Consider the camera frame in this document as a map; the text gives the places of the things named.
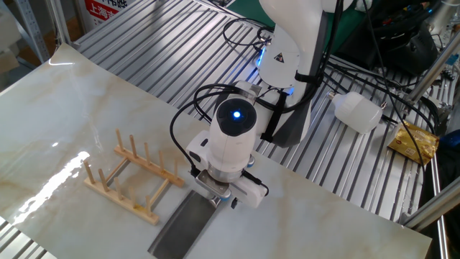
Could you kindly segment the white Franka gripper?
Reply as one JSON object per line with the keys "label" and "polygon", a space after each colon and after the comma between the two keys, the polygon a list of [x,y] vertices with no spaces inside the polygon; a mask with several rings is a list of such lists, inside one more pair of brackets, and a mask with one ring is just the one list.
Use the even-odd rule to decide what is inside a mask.
{"label": "white Franka gripper", "polygon": [[186,148],[200,169],[195,181],[221,199],[234,196],[232,209],[238,201],[257,208],[267,189],[243,175],[251,160],[254,142],[255,134],[251,130],[236,137],[220,130],[200,132]]}

